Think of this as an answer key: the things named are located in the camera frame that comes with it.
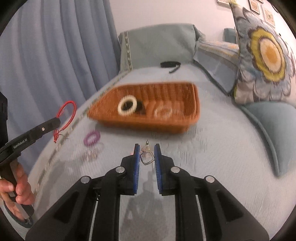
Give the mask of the left hand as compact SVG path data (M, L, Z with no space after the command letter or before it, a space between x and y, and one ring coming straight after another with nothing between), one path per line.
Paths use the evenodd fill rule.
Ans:
M25 217L22 215L15 202L10 199L9 193L16 192L16 202L21 205L32 205L35 201L34 194L32 193L31 185L28 182L28 176L25 173L23 166L17 161L13 161L15 167L15 175L17 184L13 185L11 182L1 179L1 199L6 204L8 210L18 220L24 221Z

